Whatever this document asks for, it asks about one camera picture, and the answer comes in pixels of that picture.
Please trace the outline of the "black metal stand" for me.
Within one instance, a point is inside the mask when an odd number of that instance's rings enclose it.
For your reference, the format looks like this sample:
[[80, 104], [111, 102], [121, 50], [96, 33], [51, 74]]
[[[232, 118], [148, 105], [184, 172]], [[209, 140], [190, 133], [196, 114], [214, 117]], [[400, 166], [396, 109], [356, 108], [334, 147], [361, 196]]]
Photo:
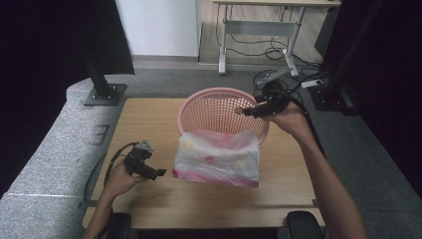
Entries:
[[84, 67], [93, 82], [94, 87], [87, 96], [84, 105], [88, 107], [116, 107], [126, 90], [126, 84], [109, 84], [88, 52], [82, 53]]
[[316, 50], [322, 56], [321, 68], [327, 72], [322, 87], [310, 89], [317, 111], [341, 112], [345, 102], [341, 90], [347, 65], [360, 42], [361, 23], [366, 13], [357, 10], [358, 0], [339, 0], [339, 7], [329, 7], [316, 38]]

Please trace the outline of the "black curtain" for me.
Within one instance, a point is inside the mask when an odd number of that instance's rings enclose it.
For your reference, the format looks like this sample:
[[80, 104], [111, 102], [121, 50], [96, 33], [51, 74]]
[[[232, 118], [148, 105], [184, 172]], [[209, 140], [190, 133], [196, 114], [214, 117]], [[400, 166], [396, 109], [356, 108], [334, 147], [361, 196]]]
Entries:
[[357, 10], [366, 15], [344, 87], [422, 197], [422, 0], [358, 0]]
[[0, 197], [90, 74], [134, 73], [116, 0], [0, 0]]

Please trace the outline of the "person's right hand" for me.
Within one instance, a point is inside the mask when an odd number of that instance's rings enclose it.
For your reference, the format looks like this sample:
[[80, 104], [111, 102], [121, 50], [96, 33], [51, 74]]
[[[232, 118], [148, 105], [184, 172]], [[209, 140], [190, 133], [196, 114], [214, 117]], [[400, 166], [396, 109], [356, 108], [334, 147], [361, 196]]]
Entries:
[[313, 138], [303, 111], [294, 103], [289, 103], [281, 113], [264, 117], [264, 120], [273, 122], [297, 141]]

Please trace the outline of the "white power strip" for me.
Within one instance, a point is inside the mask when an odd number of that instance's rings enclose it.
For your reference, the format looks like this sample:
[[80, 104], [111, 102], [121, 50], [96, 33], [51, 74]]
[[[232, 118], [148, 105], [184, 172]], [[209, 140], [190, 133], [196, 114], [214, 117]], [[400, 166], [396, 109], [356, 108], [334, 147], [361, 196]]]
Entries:
[[311, 88], [311, 87], [320, 87], [323, 86], [324, 82], [320, 79], [318, 80], [311, 80], [301, 83], [301, 87], [303, 89]]

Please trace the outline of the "pink flowered plastic bag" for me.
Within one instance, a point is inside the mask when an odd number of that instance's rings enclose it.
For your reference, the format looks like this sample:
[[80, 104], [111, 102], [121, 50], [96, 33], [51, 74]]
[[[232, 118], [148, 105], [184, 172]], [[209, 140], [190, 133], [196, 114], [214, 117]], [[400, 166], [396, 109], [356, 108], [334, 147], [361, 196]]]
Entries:
[[260, 144], [252, 129], [236, 134], [209, 130], [184, 133], [173, 176], [196, 182], [259, 186]]

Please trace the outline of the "white-legged desk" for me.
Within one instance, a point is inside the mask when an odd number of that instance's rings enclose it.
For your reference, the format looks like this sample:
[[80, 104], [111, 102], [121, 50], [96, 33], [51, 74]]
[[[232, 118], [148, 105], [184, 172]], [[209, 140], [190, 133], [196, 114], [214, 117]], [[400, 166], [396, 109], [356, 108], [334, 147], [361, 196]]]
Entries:
[[[213, 3], [224, 7], [222, 20], [222, 42], [219, 49], [218, 73], [226, 74], [226, 36], [234, 35], [255, 35], [255, 36], [282, 36], [289, 38], [288, 47], [283, 51], [284, 59], [292, 77], [299, 76], [294, 63], [293, 49], [296, 44], [305, 12], [309, 7], [337, 8], [341, 2], [339, 0], [212, 0]], [[229, 20], [228, 9], [230, 6], [287, 6], [299, 7], [299, 16], [295, 22], [262, 22]]]

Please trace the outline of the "person's left hand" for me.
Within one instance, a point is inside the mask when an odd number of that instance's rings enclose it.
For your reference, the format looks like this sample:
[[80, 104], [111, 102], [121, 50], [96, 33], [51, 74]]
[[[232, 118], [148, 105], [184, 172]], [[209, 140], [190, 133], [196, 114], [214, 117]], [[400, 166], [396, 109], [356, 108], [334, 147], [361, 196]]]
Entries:
[[132, 176], [127, 172], [127, 169], [122, 159], [118, 159], [109, 175], [105, 184], [103, 195], [107, 198], [116, 198], [130, 191], [138, 183], [146, 181], [146, 178], [141, 176]]

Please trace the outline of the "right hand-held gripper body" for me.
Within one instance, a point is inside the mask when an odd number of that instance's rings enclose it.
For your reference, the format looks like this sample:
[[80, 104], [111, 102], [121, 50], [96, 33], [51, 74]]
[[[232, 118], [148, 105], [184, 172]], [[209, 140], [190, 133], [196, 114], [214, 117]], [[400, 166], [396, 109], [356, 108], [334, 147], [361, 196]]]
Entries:
[[260, 104], [267, 104], [270, 115], [282, 112], [290, 102], [288, 86], [282, 80], [284, 72], [265, 70], [254, 77], [254, 98]]

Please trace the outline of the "pink mesh basket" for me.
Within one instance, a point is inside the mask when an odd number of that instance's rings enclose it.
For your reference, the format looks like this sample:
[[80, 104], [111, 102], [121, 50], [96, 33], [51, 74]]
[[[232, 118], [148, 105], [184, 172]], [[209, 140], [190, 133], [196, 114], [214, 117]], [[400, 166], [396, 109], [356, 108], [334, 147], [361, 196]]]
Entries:
[[254, 97], [232, 88], [210, 88], [191, 95], [180, 107], [177, 127], [181, 134], [195, 130], [210, 130], [236, 134], [253, 129], [262, 143], [270, 125], [252, 116], [245, 116], [242, 109], [257, 105]]

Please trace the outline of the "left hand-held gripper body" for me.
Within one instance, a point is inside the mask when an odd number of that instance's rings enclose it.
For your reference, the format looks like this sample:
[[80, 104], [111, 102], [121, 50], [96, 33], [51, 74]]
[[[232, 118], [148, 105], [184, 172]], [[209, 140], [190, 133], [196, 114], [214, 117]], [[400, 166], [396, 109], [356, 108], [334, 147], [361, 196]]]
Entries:
[[123, 163], [130, 175], [138, 174], [146, 170], [145, 161], [152, 156], [153, 148], [147, 140], [138, 142], [130, 153], [125, 157]]

